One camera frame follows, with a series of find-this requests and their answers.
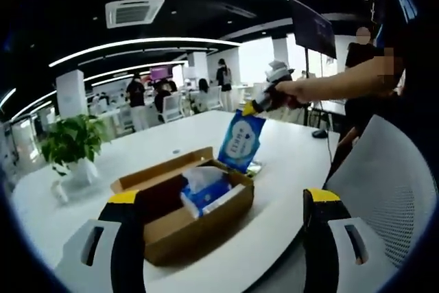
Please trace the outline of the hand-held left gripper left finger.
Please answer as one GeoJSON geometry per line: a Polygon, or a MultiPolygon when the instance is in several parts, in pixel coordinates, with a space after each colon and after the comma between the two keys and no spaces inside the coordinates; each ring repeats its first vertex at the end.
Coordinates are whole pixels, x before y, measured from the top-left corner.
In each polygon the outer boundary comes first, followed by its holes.
{"type": "Polygon", "coordinates": [[[64,244],[56,276],[70,292],[144,292],[136,191],[112,196],[64,244]]]}

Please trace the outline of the person's right hand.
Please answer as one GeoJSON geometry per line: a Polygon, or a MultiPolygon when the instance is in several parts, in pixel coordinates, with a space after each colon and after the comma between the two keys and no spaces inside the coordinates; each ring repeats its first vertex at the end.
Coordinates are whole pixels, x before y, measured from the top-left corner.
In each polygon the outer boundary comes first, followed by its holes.
{"type": "Polygon", "coordinates": [[[275,89],[277,92],[284,95],[286,106],[291,109],[303,107],[310,102],[309,97],[306,95],[306,80],[297,81],[282,81],[279,82],[275,89]]]}

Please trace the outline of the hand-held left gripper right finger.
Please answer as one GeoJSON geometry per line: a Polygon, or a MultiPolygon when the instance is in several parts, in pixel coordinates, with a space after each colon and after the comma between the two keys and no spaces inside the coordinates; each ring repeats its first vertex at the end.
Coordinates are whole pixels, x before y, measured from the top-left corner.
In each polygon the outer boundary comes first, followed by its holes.
{"type": "Polygon", "coordinates": [[[394,275],[384,241],[340,197],[303,191],[305,292],[378,292],[394,275]]]}

